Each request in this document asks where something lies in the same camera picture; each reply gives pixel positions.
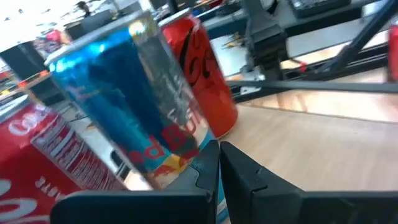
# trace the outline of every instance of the blue can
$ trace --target blue can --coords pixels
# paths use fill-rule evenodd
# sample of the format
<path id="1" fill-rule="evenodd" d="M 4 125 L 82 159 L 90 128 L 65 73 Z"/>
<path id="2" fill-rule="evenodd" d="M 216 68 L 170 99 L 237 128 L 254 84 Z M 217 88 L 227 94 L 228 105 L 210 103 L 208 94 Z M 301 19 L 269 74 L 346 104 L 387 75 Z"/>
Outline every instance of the blue can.
<path id="1" fill-rule="evenodd" d="M 149 12 L 85 35 L 50 55 L 46 65 L 155 189 L 168 186 L 215 139 Z M 223 221 L 222 189 L 220 206 Z"/>

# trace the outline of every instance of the coca-cola can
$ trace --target coca-cola can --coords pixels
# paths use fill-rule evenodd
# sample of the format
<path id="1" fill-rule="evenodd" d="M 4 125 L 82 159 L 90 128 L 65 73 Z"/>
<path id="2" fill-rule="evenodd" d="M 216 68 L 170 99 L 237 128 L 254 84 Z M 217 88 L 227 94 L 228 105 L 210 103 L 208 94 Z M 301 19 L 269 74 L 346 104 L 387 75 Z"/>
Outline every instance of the coca-cola can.
<path id="1" fill-rule="evenodd" d="M 47 223 L 70 193 L 126 187 L 56 111 L 27 95 L 0 107 L 0 223 Z"/>
<path id="2" fill-rule="evenodd" d="M 206 29 L 192 15 L 190 8 L 160 21 L 159 26 L 213 134 L 216 138 L 222 138 L 238 120 L 238 110 L 211 48 Z"/>

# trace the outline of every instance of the wooden table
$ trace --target wooden table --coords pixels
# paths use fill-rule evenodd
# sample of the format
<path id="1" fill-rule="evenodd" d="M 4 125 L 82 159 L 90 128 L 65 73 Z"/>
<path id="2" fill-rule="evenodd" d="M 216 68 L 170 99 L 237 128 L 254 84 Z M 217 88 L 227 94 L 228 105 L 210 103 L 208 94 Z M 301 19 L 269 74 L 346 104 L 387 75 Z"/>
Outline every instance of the wooden table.
<path id="1" fill-rule="evenodd" d="M 304 190 L 398 190 L 398 124 L 238 106 L 222 140 Z"/>

